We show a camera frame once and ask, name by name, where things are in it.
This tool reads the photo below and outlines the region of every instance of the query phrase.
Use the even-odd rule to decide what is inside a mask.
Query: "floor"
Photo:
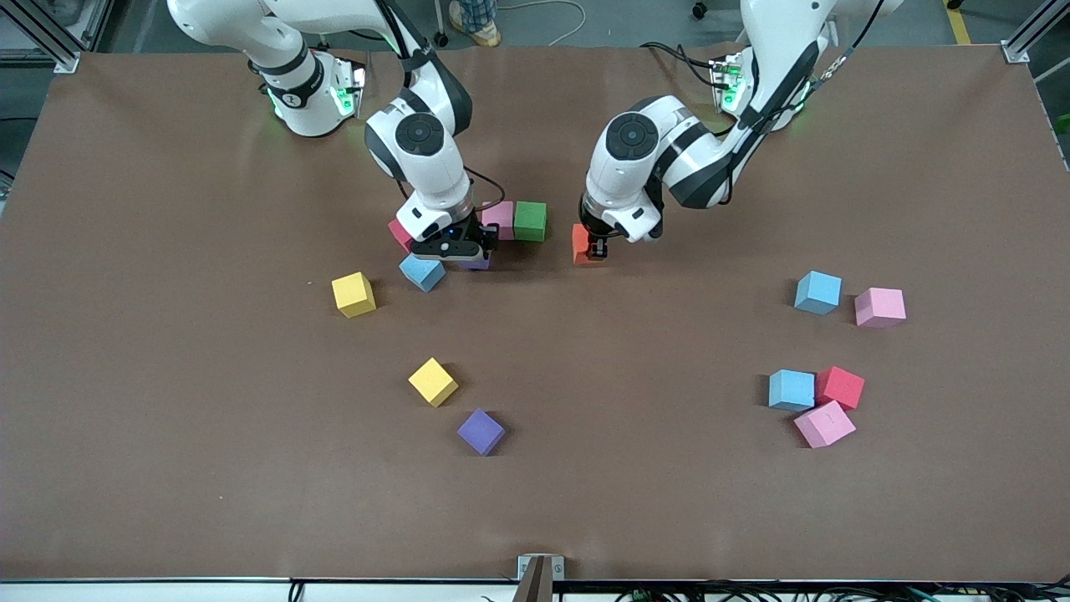
[[[510,3],[516,2],[509,0],[501,5]],[[580,3],[586,12],[586,22],[561,44],[638,46],[647,41],[660,41],[671,45],[703,46],[734,38],[742,26],[737,0],[707,1],[709,11],[702,20],[691,16],[690,0],[580,0]],[[1038,3],[1039,0],[965,0],[960,13],[973,43],[996,43],[1025,20]],[[432,2],[399,0],[399,4],[424,33],[434,32]],[[576,6],[554,3],[500,11],[496,21],[506,45],[540,46],[576,27],[580,18]],[[853,38],[860,25],[846,24],[841,35]],[[449,30],[448,25],[446,29],[448,48],[472,45],[470,40]],[[384,48],[382,43],[348,33],[331,35],[328,42],[345,48]],[[956,33],[943,0],[905,0],[891,16],[876,21],[866,38],[868,45],[954,43]],[[171,20],[165,0],[117,0],[101,49],[110,52],[227,51],[202,46],[183,34]],[[1034,75],[1070,56],[1070,19],[1057,25],[1029,55]],[[0,67],[0,119],[39,114],[52,77],[50,68]],[[1053,122],[1058,115],[1070,113],[1070,66],[1042,81],[1038,89]],[[0,169],[16,173],[32,130],[32,121],[0,122]],[[1070,133],[1059,136],[1059,140],[1063,148],[1070,149]]]

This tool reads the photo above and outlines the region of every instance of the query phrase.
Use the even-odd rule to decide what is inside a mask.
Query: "pink cube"
[[[391,233],[394,234],[394,240],[398,241],[398,244],[401,245],[401,248],[404,248],[406,252],[409,252],[409,245],[412,243],[412,236],[409,235],[408,230],[404,229],[401,221],[398,221],[397,217],[395,217],[391,220],[389,228]]]
[[[479,212],[479,222],[483,225],[498,223],[498,240],[516,240],[513,235],[513,212],[511,200],[503,200],[490,209]]]
[[[824,448],[855,432],[855,426],[847,418],[840,404],[817,406],[795,419],[795,427],[811,448]]]
[[[844,411],[858,408],[866,380],[856,374],[832,367],[817,375],[817,403],[839,402]]]
[[[888,328],[906,321],[903,291],[871,288],[855,296],[855,324],[867,328]]]

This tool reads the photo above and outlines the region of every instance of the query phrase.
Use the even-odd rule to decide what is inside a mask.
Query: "white cable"
[[[568,33],[557,37],[553,42],[547,44],[547,46],[553,46],[557,42],[568,37],[569,35],[576,33],[583,27],[583,24],[587,22],[587,12],[583,10],[583,6],[579,2],[574,2],[572,0],[535,0],[534,2],[524,2],[523,4],[514,4],[511,6],[498,6],[499,11],[511,11],[513,9],[523,9],[524,6],[538,6],[539,4],[571,4],[580,10],[580,25],[576,26],[576,29],[569,31]]]

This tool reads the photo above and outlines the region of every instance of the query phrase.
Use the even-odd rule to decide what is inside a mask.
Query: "green object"
[[[513,213],[513,235],[517,240],[546,240],[546,203],[518,200]]]

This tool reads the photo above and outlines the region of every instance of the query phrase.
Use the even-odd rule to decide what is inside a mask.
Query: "brown table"
[[[238,55],[56,79],[0,227],[3,575],[1066,571],[1068,176],[1024,66],[859,51],[731,205],[670,201],[661,243],[587,269],[568,230],[601,127],[670,92],[710,114],[708,90],[646,50],[444,58],[467,163],[551,223],[430,294],[361,123],[291,135]],[[366,109],[400,80],[373,67]],[[844,278],[829,317],[791,307],[811,268]],[[330,282],[357,269],[380,308],[347,321]],[[870,285],[910,324],[853,326]],[[461,385],[438,410],[406,381],[431,356]],[[830,365],[868,380],[858,432],[812,451],[767,375]],[[454,434],[476,407],[509,429],[489,459]]]

